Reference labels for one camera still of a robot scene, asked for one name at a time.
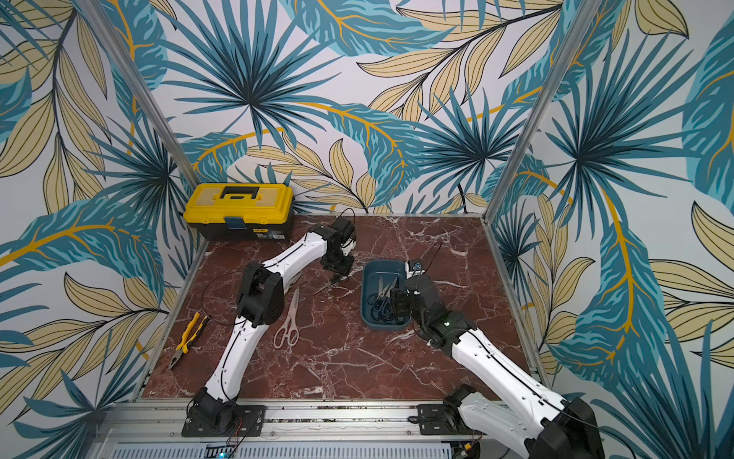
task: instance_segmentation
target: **plastic bin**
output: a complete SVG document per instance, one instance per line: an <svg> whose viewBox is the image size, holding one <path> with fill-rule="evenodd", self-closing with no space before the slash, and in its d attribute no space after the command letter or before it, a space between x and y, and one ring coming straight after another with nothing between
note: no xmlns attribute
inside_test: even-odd
<svg viewBox="0 0 734 459"><path fill-rule="evenodd" d="M362 320L372 330L381 331L399 331L404 330L410 324L408 317L404 324L399 324L396 320L389 322L376 321L370 315L372 306L367 303L367 299L373 293L378 293L379 278L382 277L383 286L390 285L395 278L398 278L397 286L402 288L405 285L405 262L398 260L373 260L365 265L362 280Z"/></svg>

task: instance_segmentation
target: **toolbox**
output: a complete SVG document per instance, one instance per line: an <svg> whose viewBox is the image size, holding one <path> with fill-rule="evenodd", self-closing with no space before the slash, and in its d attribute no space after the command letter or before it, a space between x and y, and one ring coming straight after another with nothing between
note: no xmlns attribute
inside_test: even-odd
<svg viewBox="0 0 734 459"><path fill-rule="evenodd" d="M208 241L290 240L293 189L282 184L201 184L183 218Z"/></svg>

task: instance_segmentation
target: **scissors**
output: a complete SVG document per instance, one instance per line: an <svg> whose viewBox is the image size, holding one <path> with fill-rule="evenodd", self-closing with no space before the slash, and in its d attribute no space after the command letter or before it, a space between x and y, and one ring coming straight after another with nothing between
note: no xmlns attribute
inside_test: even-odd
<svg viewBox="0 0 734 459"><path fill-rule="evenodd" d="M298 293L300 287L293 293L293 299L291 305L288 307L288 316L285 322L277 329L275 336L273 336L273 346L275 349L280 349L283 344L288 343L288 347L293 347L298 342L298 327L296 326L296 310L298 309Z"/></svg>
<svg viewBox="0 0 734 459"><path fill-rule="evenodd" d="M392 311L392 305L390 302L389 292L394 289L398 283L398 279L395 278L386 287L382 283L382 278L379 279L377 293L373 293L367 299L367 304L372 306L370 309L370 316L375 322L392 322L396 321L398 325L405 323L404 317L396 318Z"/></svg>

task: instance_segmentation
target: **white robotic arm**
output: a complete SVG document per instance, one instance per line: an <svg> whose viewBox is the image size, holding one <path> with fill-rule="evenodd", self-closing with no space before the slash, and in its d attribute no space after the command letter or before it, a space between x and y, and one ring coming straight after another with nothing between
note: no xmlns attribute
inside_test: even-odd
<svg viewBox="0 0 734 459"><path fill-rule="evenodd" d="M335 273L349 275L354 257L355 229L338 217L332 225L314 225L295 244L264 263L249 263L242 276L236 325L227 347L204 387L193 400L189 421L206 423L214 432L232 429L233 407L242 377L260 338L283 312L284 294L312 261Z"/></svg>
<svg viewBox="0 0 734 459"><path fill-rule="evenodd" d="M507 358L469 319L448 311L420 260L406 264L404 289L391 292L393 312L410 315L418 335L472 371L509 407L469 386L446 398L449 424L491 435L522 458L604 459L594 411L567 401Z"/></svg>

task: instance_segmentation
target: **pliers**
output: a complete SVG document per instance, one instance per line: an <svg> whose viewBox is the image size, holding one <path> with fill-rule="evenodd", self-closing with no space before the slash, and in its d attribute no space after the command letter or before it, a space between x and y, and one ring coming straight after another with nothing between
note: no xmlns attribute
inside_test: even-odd
<svg viewBox="0 0 734 459"><path fill-rule="evenodd" d="M201 323L199 324L199 328L196 329L193 336L189 337L191 330L194 329L194 325L196 325L196 322L199 320L200 316L201 314L199 314L198 312L194 314L194 318L191 319L191 322L189 322L189 324L186 326L186 330L184 330L183 335L181 335L181 343L176 347L176 352L171 358L171 363L168 366L168 369L172 369L178 363L181 357L184 356L184 354L189 353L189 345L194 343L194 340L199 337L201 330L204 329L204 325L206 325L206 323L209 321L209 316L204 316L204 318L201 320Z"/></svg>

